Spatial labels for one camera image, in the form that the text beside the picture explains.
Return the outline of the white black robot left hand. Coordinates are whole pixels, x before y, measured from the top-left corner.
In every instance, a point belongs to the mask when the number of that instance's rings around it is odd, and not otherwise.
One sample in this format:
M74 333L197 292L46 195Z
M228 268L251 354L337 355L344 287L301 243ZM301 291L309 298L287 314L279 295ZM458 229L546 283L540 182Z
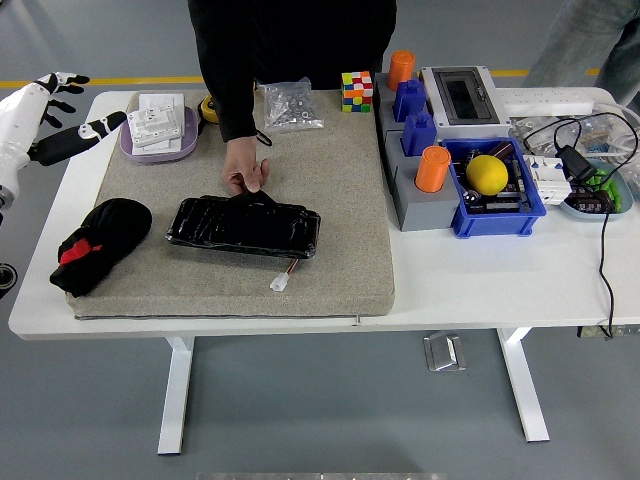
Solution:
M46 121L55 128L61 122L48 113L52 106L73 113L75 108L56 100L57 92L80 94L89 78L66 72L49 73L32 81L1 101L1 206L8 208L19 195L18 171L35 161L50 166L97 145L127 120L116 111L92 122L46 137L35 138Z

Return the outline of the person's right hand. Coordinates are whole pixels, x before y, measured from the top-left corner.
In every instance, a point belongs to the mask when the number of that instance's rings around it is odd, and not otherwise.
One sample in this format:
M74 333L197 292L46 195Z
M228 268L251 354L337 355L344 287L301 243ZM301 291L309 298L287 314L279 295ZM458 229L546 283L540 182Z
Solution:
M257 161L257 144L255 136L236 138L226 143L221 178L232 196L256 193L266 183L270 164L267 159Z

